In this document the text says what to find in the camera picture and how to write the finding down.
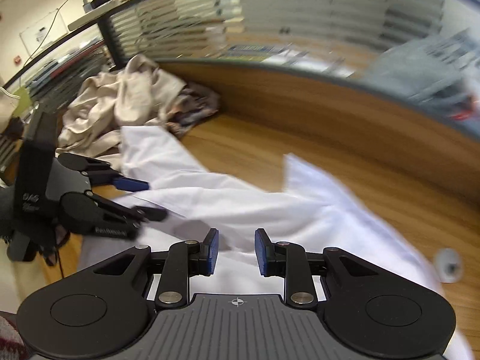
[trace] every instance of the patterned cloth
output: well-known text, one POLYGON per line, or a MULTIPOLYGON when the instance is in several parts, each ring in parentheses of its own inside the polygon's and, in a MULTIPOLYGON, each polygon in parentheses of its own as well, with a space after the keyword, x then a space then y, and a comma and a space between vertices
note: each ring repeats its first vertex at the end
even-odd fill
POLYGON ((26 360, 28 357, 28 351, 15 325, 0 316, 0 359, 26 360))

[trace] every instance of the screw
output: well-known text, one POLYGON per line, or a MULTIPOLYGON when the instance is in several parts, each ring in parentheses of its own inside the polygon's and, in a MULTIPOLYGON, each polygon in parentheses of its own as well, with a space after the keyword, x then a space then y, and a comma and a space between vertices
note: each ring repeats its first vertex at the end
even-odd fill
POLYGON ((182 300, 182 295, 175 291, 166 291, 158 296, 158 300, 167 304, 178 303, 182 300))
POLYGON ((294 303, 298 304, 307 304, 314 301, 314 296, 308 292, 295 292, 290 299, 294 303))

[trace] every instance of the crumpled fabric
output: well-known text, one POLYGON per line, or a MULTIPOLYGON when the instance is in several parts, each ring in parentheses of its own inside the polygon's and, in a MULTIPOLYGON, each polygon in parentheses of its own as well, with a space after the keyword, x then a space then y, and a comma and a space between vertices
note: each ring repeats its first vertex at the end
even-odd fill
POLYGON ((0 316, 0 359, 25 360, 29 357, 13 323, 0 316))
MULTIPOLYGON (((175 242, 201 240, 215 227, 220 232, 215 273, 192 277, 191 295, 283 294, 282 278, 260 276, 254 232, 263 227, 272 242, 294 242, 317 253, 336 246, 442 293, 432 265, 412 245, 338 180, 298 157, 285 156, 284 190, 269 193, 231 175, 208 172, 164 130, 123 127, 121 132, 122 170, 128 177, 147 181, 150 190, 115 201, 126 207, 165 207, 169 216, 163 222, 145 223, 135 241, 84 237, 78 269, 135 245, 167 251, 175 242)), ((318 276, 314 284, 319 299, 325 299, 318 276)), ((447 360, 474 359, 458 331, 444 356, 447 360)))
POLYGON ((63 115, 57 152, 111 159, 119 169, 121 126, 156 125, 181 137, 218 109, 219 95, 212 90, 136 55, 122 71, 100 72, 84 81, 63 115))

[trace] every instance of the white cloth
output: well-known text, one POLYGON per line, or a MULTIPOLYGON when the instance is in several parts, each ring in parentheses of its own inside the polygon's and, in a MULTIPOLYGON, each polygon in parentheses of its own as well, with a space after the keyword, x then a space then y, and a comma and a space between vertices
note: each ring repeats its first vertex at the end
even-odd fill
MULTIPOLYGON (((260 276, 254 231, 266 229, 273 242, 286 240, 307 251, 337 246, 372 263, 441 292, 432 266, 392 227, 371 214, 329 174, 293 155, 285 157, 282 193, 264 192, 232 176, 209 173, 169 133, 155 127, 123 127, 124 173, 150 183, 151 189, 116 201, 125 206, 163 206, 176 212, 162 223, 149 223, 136 242, 85 238, 80 268, 134 244, 153 251, 172 243, 201 240, 219 229, 220 253, 211 277, 190 280, 191 292, 283 293, 283 279, 260 276)), ((325 299, 315 279, 320 299, 325 299)), ((445 353, 448 360, 473 360, 456 332, 445 353)))

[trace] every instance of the wooden table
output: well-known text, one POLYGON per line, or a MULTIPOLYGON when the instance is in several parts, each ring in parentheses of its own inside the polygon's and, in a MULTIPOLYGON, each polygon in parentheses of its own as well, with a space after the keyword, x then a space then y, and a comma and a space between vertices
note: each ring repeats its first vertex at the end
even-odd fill
MULTIPOLYGON (((232 174, 267 191, 281 190, 283 155, 292 152, 332 173, 428 259, 438 249, 456 249, 465 274, 459 283, 443 288, 458 326, 480 359, 480 212, 475 205, 340 147, 229 116, 196 127, 182 142, 209 170, 232 174)), ((119 193, 108 187, 97 192, 106 197, 119 193)), ((80 237, 73 236, 61 250, 68 274, 75 271, 80 246, 80 237)), ((49 281, 60 278, 57 267, 45 266, 45 272, 49 281)))

